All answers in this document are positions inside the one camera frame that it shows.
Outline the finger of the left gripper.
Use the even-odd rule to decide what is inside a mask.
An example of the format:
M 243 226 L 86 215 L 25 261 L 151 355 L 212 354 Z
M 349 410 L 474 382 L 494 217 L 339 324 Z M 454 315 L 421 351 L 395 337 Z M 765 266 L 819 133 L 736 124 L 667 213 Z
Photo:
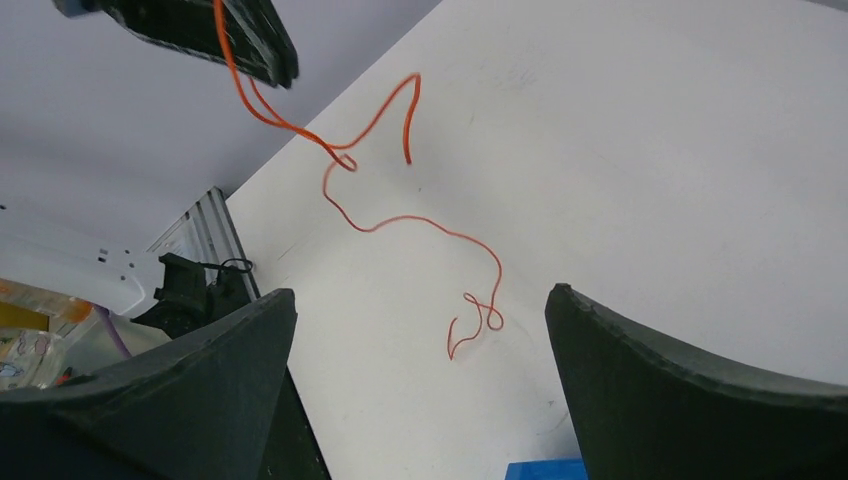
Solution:
M 142 41 L 225 63 L 211 0 L 114 0 L 95 5 Z M 273 88 L 289 89 L 299 76 L 299 60 L 273 2 L 233 0 L 223 7 L 237 69 Z

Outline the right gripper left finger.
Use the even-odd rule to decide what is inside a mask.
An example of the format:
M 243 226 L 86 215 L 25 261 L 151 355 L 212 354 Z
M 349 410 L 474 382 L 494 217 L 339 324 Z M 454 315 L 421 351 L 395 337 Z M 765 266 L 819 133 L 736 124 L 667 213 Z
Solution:
M 48 389 L 1 396 L 5 479 L 325 479 L 287 368 L 295 295 Z

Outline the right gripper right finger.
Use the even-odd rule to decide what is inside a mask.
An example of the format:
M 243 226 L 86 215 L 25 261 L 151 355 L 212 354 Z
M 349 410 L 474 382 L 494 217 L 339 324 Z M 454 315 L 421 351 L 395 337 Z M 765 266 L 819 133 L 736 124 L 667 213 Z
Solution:
M 567 284 L 545 319 L 592 479 L 843 479 L 847 390 L 746 365 Z

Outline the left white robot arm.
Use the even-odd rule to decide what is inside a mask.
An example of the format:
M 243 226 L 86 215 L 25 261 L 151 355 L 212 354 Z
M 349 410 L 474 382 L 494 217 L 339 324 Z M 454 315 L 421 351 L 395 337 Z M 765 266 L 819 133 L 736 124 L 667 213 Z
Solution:
M 100 208 L 116 205 L 127 177 L 80 161 L 134 130 L 124 116 L 108 118 L 99 106 L 108 93 L 139 94 L 152 72 L 110 78 L 107 70 L 123 52 L 95 33 L 73 41 L 62 26 L 26 22 L 26 7 L 23 1 L 1 5 L 1 97 L 18 104 L 1 115 L 1 276 L 140 315 L 155 305 L 164 264 L 65 225 L 39 203 L 65 207 L 77 195 L 74 179 L 81 178 L 83 192 Z M 146 44 L 274 88 L 289 88 L 299 74 L 297 52 L 269 1 L 58 1 L 54 7 L 65 23 L 84 27 L 93 17 L 106 18 Z

